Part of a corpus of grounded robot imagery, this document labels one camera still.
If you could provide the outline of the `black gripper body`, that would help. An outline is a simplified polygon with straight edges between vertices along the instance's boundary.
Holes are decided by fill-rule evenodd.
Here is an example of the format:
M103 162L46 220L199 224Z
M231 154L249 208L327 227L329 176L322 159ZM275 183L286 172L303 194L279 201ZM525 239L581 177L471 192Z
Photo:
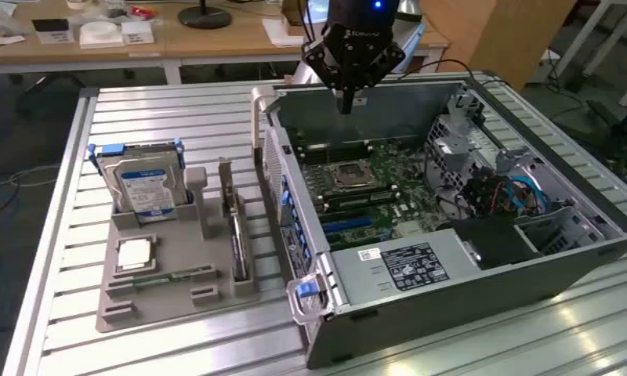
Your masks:
M397 1L331 1L323 34L322 81L331 89L375 86L398 65Z

